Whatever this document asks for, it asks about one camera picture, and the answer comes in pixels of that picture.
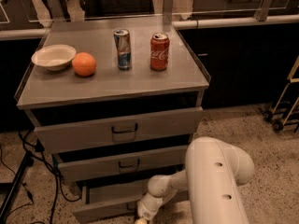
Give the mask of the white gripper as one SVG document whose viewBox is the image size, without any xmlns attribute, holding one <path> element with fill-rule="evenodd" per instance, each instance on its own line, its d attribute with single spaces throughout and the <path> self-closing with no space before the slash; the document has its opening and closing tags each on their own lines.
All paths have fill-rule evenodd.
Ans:
<svg viewBox="0 0 299 224">
<path fill-rule="evenodd" d="M 176 190 L 170 190 L 164 193 L 151 193 L 148 191 L 140 201 L 137 202 L 137 216 L 139 219 L 135 224 L 149 224 L 152 221 L 162 206 L 168 203 L 175 195 Z"/>
</svg>

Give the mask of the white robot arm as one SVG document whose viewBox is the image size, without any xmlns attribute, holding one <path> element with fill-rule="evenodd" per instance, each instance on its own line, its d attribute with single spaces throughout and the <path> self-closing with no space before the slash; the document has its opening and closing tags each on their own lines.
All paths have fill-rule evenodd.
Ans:
<svg viewBox="0 0 299 224">
<path fill-rule="evenodd" d="M 240 147 L 212 137 L 193 140 L 186 151 L 185 169 L 155 175 L 137 203 L 135 224 L 149 224 L 160 207 L 178 192 L 188 191 L 193 224 L 249 224 L 238 187 L 254 176 L 254 162 Z"/>
</svg>

